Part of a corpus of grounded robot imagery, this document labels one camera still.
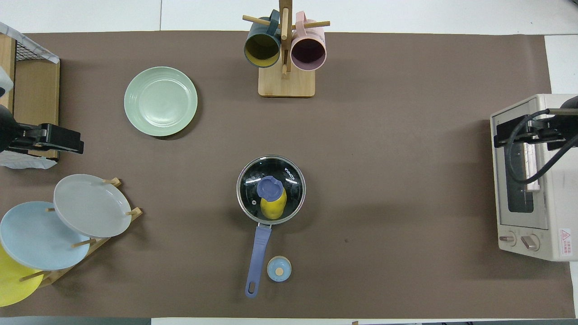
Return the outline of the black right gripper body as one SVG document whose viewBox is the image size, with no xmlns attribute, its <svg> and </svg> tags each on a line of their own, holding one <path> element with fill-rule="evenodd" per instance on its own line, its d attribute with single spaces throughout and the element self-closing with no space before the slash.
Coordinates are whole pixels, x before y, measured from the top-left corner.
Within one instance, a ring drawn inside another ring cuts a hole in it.
<svg viewBox="0 0 578 325">
<path fill-rule="evenodd" d="M 547 150 L 561 149 L 568 141 L 565 131 L 565 122 L 562 116 L 555 115 L 545 119 L 532 120 L 528 126 L 527 136 L 524 143 L 546 143 Z"/>
</svg>

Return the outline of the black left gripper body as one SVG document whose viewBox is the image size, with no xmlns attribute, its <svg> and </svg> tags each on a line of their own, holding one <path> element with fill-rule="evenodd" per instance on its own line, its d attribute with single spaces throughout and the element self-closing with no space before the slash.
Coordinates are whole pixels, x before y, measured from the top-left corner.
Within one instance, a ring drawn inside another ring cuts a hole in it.
<svg viewBox="0 0 578 325">
<path fill-rule="evenodd" d="M 46 139 L 48 133 L 48 125 L 50 124 L 16 124 L 16 135 L 14 139 L 8 144 L 8 150 L 17 153 L 26 153 L 29 150 L 47 151 L 43 148 L 43 141 Z"/>
</svg>

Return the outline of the glass lid with blue knob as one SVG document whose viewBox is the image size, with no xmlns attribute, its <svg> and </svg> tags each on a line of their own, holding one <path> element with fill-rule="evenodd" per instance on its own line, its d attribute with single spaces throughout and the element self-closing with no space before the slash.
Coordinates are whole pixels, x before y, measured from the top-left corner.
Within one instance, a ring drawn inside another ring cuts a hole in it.
<svg viewBox="0 0 578 325">
<path fill-rule="evenodd" d="M 260 208 L 261 198 L 274 201 L 281 189 L 287 194 L 287 204 L 280 219 L 264 217 Z M 268 155 L 250 161 L 237 180 L 237 200 L 244 214 L 266 225 L 277 225 L 290 220 L 305 202 L 306 182 L 301 169 L 283 156 Z"/>
</svg>

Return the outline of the yellow lemon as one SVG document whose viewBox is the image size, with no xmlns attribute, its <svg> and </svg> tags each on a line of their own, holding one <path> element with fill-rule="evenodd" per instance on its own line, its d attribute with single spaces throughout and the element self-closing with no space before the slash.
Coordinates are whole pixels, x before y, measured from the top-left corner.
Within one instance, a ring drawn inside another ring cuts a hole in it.
<svg viewBox="0 0 578 325">
<path fill-rule="evenodd" d="M 261 212 L 267 219 L 277 220 L 283 215 L 285 206 L 287 204 L 287 194 L 285 189 L 281 189 L 280 195 L 274 201 L 267 201 L 262 197 L 260 201 Z"/>
</svg>

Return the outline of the grey plate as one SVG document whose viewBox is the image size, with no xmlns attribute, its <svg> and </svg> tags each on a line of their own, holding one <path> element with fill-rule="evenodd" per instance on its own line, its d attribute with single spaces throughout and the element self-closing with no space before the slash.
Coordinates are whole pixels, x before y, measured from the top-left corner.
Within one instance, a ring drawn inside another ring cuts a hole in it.
<svg viewBox="0 0 578 325">
<path fill-rule="evenodd" d="M 53 206 L 70 229 L 90 238 L 111 238 L 131 224 L 132 210 L 124 194 L 103 179 L 74 174 L 55 186 Z"/>
</svg>

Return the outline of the light blue plate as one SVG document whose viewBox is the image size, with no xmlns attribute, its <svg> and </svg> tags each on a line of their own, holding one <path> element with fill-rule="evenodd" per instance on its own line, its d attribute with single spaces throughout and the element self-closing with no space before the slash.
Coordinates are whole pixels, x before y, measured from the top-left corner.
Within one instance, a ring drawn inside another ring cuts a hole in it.
<svg viewBox="0 0 578 325">
<path fill-rule="evenodd" d="M 51 202 L 24 202 L 9 209 L 0 220 L 0 242 L 15 261 L 41 271 L 58 271 L 80 263 L 89 245 L 72 245 L 89 239 L 70 229 Z"/>
</svg>

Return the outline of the green plate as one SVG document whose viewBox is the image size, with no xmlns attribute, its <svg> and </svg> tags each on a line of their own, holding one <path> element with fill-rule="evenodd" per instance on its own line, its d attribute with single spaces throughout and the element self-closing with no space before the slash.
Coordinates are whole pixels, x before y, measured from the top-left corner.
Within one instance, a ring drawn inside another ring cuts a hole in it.
<svg viewBox="0 0 578 325">
<path fill-rule="evenodd" d="M 198 108 L 196 86 L 178 69 L 157 66 L 138 73 L 124 94 L 124 111 L 140 132 L 166 137 L 184 130 Z"/>
</svg>

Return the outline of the yellow plate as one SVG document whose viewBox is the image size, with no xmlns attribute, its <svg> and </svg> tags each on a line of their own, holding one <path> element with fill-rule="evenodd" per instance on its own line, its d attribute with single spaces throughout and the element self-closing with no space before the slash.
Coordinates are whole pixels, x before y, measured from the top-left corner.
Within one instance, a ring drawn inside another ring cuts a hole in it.
<svg viewBox="0 0 578 325">
<path fill-rule="evenodd" d="M 39 272 L 15 261 L 0 244 L 0 307 L 16 304 L 37 290 L 43 275 L 21 281 L 20 279 Z"/>
</svg>

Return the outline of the white marble-patterned sheet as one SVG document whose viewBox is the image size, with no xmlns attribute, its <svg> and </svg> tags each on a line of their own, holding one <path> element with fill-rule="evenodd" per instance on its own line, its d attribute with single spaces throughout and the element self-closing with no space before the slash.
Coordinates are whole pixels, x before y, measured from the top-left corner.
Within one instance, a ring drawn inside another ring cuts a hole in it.
<svg viewBox="0 0 578 325">
<path fill-rule="evenodd" d="M 46 157 L 31 156 L 8 150 L 0 152 L 0 166 L 11 169 L 49 169 L 56 164 L 56 161 L 49 160 Z"/>
<path fill-rule="evenodd" d="M 32 39 L 30 39 L 29 37 L 23 35 L 21 32 L 17 31 L 16 29 L 9 27 L 8 25 L 4 24 L 3 22 L 0 21 L 0 33 L 14 39 L 15 41 L 28 41 Z"/>
</svg>

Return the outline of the cream toaster oven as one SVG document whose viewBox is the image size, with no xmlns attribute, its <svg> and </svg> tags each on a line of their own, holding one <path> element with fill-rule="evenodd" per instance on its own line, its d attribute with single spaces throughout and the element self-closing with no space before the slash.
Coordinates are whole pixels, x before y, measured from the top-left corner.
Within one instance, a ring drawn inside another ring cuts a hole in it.
<svg viewBox="0 0 578 325">
<path fill-rule="evenodd" d="M 504 147 L 493 146 L 498 246 L 548 261 L 578 261 L 578 135 L 553 151 L 545 143 L 513 144 L 523 123 L 547 113 L 525 117 Z"/>
</svg>

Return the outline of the brown table mat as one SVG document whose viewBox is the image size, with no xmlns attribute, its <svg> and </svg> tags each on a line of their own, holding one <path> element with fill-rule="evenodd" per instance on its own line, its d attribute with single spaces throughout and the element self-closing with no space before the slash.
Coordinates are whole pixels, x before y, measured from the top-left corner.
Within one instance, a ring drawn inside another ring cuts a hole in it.
<svg viewBox="0 0 578 325">
<path fill-rule="evenodd" d="M 498 247 L 489 117 L 550 92 L 543 37 L 327 33 L 309 99 L 260 97 L 246 37 L 30 35 L 60 57 L 60 123 L 85 151 L 46 170 L 0 168 L 0 217 L 51 201 L 76 173 L 119 177 L 143 215 L 0 317 L 574 317 L 568 263 Z M 192 122 L 166 137 L 124 111 L 129 82 L 157 66 L 198 92 Z M 256 222 L 235 185 L 266 154 L 302 170 L 306 198 L 266 252 L 293 274 L 262 276 L 247 298 Z"/>
</svg>

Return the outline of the pink mug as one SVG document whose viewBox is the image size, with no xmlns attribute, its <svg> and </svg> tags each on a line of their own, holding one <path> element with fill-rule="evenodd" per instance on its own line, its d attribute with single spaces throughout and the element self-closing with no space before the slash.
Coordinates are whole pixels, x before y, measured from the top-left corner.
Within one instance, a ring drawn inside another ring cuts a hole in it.
<svg viewBox="0 0 578 325">
<path fill-rule="evenodd" d="M 314 22 L 306 18 L 304 11 L 297 12 L 289 55 L 292 64 L 304 71 L 317 70 L 326 61 L 324 27 L 305 27 L 305 24 Z"/>
</svg>

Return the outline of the dark teal mug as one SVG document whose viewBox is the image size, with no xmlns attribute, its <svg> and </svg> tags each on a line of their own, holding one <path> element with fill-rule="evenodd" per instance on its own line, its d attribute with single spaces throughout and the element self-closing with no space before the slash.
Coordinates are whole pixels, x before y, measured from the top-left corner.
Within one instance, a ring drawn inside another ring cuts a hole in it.
<svg viewBox="0 0 578 325">
<path fill-rule="evenodd" d="M 281 34 L 278 28 L 280 12 L 272 10 L 269 17 L 262 17 L 269 25 L 252 23 L 244 43 L 244 55 L 248 62 L 258 68 L 266 68 L 276 64 L 280 58 Z"/>
</svg>

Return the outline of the wooden mug tree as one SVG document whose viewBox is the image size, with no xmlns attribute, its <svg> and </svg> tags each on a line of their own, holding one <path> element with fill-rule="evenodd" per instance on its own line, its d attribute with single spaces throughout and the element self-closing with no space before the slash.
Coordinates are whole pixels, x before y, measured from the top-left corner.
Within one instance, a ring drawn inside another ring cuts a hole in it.
<svg viewBox="0 0 578 325">
<path fill-rule="evenodd" d="M 289 55 L 292 34 L 296 29 L 297 13 L 293 13 L 293 0 L 278 0 L 278 2 L 279 8 L 276 10 L 280 12 L 278 26 L 281 34 L 280 58 L 273 66 L 257 67 L 259 70 L 258 94 L 266 98 L 312 98 L 316 92 L 316 70 L 304 71 L 296 68 Z M 243 20 L 250 21 L 252 24 L 270 24 L 269 21 L 251 16 L 243 16 Z M 328 26 L 330 26 L 330 21 L 315 21 L 305 24 L 306 28 Z"/>
</svg>

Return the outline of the dark blue saucepan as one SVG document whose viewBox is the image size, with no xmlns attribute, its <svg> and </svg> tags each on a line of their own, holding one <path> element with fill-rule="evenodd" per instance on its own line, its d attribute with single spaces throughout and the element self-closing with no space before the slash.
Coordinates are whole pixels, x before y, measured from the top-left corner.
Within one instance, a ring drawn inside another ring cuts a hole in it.
<svg viewBox="0 0 578 325">
<path fill-rule="evenodd" d="M 247 298 L 255 298 L 258 294 L 266 248 L 272 233 L 272 226 L 274 226 L 260 224 L 258 222 L 256 223 L 257 226 L 252 245 L 251 261 L 248 268 L 247 282 L 244 288 L 244 294 Z"/>
</svg>

